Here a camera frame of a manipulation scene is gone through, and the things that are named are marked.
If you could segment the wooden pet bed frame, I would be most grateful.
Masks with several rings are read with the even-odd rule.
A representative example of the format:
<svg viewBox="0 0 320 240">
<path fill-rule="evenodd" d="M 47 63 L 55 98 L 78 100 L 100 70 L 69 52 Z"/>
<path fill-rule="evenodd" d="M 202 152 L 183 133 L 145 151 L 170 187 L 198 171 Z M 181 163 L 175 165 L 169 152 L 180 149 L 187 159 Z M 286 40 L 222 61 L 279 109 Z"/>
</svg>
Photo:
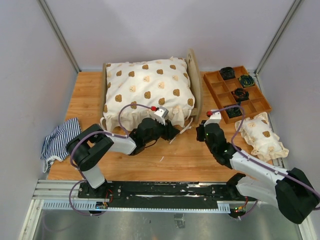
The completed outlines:
<svg viewBox="0 0 320 240">
<path fill-rule="evenodd" d="M 198 61 L 195 55 L 195 52 L 192 48 L 187 50 L 187 55 L 185 57 L 187 64 L 187 74 L 190 79 L 190 90 L 195 97 L 194 108 L 191 111 L 190 116 L 193 117 L 193 121 L 198 123 L 203 109 L 203 83 L 202 77 L 198 66 Z M 107 63 L 102 65 L 102 75 L 101 75 L 101 84 L 100 84 L 100 112 L 103 111 L 104 105 L 106 103 L 106 95 L 108 91 L 107 87 Z"/>
</svg>

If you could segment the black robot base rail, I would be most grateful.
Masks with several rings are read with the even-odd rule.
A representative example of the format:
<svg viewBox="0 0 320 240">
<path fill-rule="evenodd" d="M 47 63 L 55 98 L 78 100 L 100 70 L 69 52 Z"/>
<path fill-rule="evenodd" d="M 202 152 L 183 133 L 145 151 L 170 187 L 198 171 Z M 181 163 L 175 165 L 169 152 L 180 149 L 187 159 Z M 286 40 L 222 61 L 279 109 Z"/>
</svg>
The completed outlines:
<svg viewBox="0 0 320 240">
<path fill-rule="evenodd" d="M 82 182 L 77 197 L 100 199 L 106 207 L 112 205 L 140 205 L 148 207 L 208 207 L 219 201 L 240 201 L 246 198 L 235 193 L 225 183 L 113 181 L 97 189 Z"/>
</svg>

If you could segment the bear print bed cushion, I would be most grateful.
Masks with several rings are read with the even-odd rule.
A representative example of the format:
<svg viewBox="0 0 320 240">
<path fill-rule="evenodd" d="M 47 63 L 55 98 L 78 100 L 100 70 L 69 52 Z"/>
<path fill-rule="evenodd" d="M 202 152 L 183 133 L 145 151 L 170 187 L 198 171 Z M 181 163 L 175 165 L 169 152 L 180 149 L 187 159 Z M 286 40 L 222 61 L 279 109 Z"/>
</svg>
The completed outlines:
<svg viewBox="0 0 320 240">
<path fill-rule="evenodd" d="M 108 63 L 107 93 L 100 124 L 108 132 L 123 126 L 132 131 L 148 117 L 151 106 L 168 110 L 173 126 L 185 126 L 195 105 L 187 63 L 171 57 L 144 62 Z"/>
</svg>

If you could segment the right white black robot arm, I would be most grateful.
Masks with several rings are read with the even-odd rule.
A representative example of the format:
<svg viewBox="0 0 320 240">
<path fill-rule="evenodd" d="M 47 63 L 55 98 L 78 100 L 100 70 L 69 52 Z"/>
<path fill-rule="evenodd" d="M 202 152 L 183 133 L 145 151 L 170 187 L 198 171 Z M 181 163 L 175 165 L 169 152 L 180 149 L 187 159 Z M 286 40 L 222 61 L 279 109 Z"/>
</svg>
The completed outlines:
<svg viewBox="0 0 320 240">
<path fill-rule="evenodd" d="M 244 196 L 266 202 L 295 224 L 301 224 L 311 212 L 320 209 L 320 194 L 299 168 L 287 170 L 253 157 L 228 142 L 214 121 L 203 120 L 196 134 L 196 139 L 206 144 L 220 165 L 239 172 L 226 188 L 230 199 Z"/>
</svg>

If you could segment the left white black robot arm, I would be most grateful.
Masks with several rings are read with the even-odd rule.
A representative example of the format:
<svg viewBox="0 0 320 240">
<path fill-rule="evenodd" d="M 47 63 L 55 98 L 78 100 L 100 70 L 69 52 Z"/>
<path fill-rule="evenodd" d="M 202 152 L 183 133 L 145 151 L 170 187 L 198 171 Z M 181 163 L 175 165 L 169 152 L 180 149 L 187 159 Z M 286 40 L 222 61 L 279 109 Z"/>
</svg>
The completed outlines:
<svg viewBox="0 0 320 240">
<path fill-rule="evenodd" d="M 66 150 L 83 178 L 88 182 L 90 193 L 96 198 L 101 198 L 107 193 L 107 185 L 98 162 L 107 152 L 135 156 L 142 152 L 150 142 L 156 142 L 160 138 L 171 141 L 179 133 L 180 130 L 174 127 L 169 120 L 161 124 L 150 117 L 143 119 L 128 136 L 104 131 L 98 124 L 93 124 L 73 138 L 66 145 Z"/>
</svg>

